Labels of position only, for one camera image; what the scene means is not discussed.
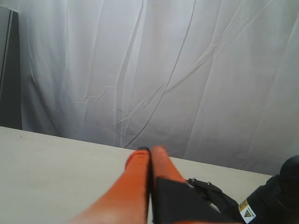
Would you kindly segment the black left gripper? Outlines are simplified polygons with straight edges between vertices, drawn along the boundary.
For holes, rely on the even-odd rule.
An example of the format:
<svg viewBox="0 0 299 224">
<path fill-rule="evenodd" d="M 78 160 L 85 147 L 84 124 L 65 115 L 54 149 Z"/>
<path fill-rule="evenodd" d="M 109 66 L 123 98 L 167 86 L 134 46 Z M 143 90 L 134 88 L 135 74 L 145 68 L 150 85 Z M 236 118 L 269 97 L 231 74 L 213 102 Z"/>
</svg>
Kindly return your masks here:
<svg viewBox="0 0 299 224">
<path fill-rule="evenodd" d="M 293 156 L 245 200 L 238 203 L 210 182 L 157 178 L 153 223 L 297 224 L 299 222 L 299 157 Z"/>
</svg>

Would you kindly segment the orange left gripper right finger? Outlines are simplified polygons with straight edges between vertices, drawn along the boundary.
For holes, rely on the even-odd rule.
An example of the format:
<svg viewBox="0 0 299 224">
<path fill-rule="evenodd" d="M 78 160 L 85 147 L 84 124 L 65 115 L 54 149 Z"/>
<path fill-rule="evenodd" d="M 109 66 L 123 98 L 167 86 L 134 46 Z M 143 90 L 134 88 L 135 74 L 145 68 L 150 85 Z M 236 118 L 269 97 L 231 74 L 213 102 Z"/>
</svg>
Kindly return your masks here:
<svg viewBox="0 0 299 224">
<path fill-rule="evenodd" d="M 163 146 L 154 146 L 151 149 L 151 164 L 152 164 L 152 214 L 153 222 L 158 224 L 158 205 L 157 205 L 157 178 L 167 179 L 175 182 L 186 183 L 186 180 L 177 170 L 171 161 L 167 151 Z"/>
</svg>

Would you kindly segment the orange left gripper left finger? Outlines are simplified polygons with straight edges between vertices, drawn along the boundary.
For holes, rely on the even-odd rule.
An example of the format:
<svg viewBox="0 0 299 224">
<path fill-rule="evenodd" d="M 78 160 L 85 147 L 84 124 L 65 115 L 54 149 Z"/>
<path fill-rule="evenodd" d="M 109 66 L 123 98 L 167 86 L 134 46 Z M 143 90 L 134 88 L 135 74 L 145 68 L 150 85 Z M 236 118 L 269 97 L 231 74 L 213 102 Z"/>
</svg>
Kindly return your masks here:
<svg viewBox="0 0 299 224">
<path fill-rule="evenodd" d="M 146 224 L 150 196 L 150 150 L 137 149 L 122 175 L 71 224 Z"/>
</svg>

